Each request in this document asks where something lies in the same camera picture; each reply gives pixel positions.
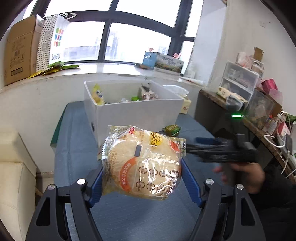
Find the person's right hand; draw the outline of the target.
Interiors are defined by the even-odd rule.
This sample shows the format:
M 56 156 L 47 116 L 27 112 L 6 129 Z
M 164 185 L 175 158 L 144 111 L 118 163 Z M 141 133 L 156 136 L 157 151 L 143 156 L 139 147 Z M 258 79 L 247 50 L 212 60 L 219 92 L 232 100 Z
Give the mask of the person's right hand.
M 258 163 L 229 163 L 234 173 L 241 174 L 239 183 L 244 186 L 250 194 L 257 194 L 264 191 L 265 172 Z

